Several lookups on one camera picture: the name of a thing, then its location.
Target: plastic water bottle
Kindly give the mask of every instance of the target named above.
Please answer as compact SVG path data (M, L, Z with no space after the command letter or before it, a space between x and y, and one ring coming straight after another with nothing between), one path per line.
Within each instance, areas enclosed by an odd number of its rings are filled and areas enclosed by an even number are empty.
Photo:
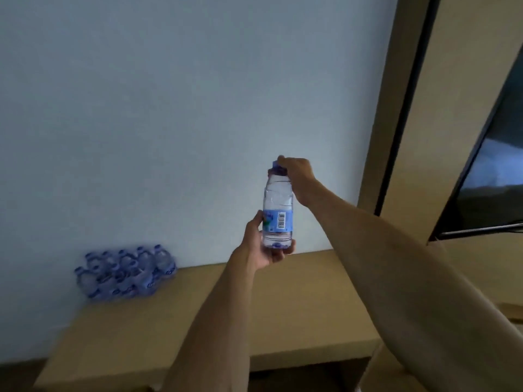
M80 290L93 301L101 300L101 290L98 288L98 282L96 282L96 275L84 269L83 267L75 268L74 273L76 274L76 284Z
M120 289L118 289L116 279L110 272L100 275L96 281L98 282L98 288L101 290L104 299L110 301L120 296Z
M107 264L110 272L113 274L120 269L120 260L117 256L113 255L110 251L105 251L101 254L103 260Z
M108 265L103 258L95 252L90 252L85 255L87 268L96 275L102 275L108 270Z
M165 250L161 244L157 244L154 247L154 261L156 267L160 270L160 277L167 279L176 275L178 268L173 256Z
M287 170L272 163L263 203L263 245L284 249L292 243L292 193Z
M114 279L123 298L136 296L136 286L134 286L134 281L129 272L118 270L114 273Z
M138 267L141 270L154 271L156 265L154 263L153 253L143 246L138 246L136 251L138 252Z
M156 291L156 282L151 271L141 270L138 267L131 269L134 286L140 296L150 296Z
M131 272L132 269L138 268L138 260L127 250L120 250L118 256L120 257L120 267L123 270Z

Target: wooden desk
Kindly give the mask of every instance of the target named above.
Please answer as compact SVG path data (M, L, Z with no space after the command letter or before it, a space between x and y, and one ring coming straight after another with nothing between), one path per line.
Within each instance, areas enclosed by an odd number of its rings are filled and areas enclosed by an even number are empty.
M35 385L77 392L161 383L223 267L181 269L152 297L86 306ZM370 356L379 341L334 251L294 255L256 275L252 370Z

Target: forearm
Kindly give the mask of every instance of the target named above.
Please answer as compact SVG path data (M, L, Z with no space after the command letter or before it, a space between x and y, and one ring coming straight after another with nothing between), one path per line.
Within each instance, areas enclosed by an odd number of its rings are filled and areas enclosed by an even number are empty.
M248 316L254 269L235 250L201 306L169 370L162 391L245 391Z
M448 264L317 182L307 202L384 341L426 386L522 382L521 336Z

